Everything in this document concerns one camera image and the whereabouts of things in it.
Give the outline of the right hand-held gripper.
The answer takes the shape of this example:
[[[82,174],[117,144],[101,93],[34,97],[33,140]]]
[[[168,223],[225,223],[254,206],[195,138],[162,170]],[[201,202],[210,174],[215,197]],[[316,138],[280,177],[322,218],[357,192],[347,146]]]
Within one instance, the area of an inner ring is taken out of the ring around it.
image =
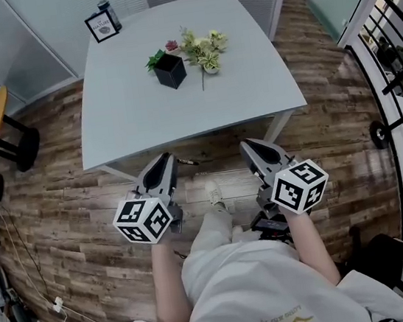
[[[289,160],[289,156],[278,148],[267,146],[261,142],[246,139],[239,148],[250,172],[260,181],[262,174],[248,152],[249,147],[268,164]],[[285,167],[275,174],[273,184],[258,192],[257,202],[268,217],[285,208],[295,214],[303,214],[316,206],[323,197],[329,174],[323,171],[314,161],[307,159],[301,163]]]

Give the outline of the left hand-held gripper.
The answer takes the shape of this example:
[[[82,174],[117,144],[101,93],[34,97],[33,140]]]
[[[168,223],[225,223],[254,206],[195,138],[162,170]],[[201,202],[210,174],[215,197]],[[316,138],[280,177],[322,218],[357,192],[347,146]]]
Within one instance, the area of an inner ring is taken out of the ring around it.
[[[136,244],[157,244],[167,233],[179,234],[183,210],[173,201],[177,187],[178,163],[171,153],[155,157],[139,174],[118,204],[113,226],[128,241]],[[144,186],[159,184],[155,189]]]

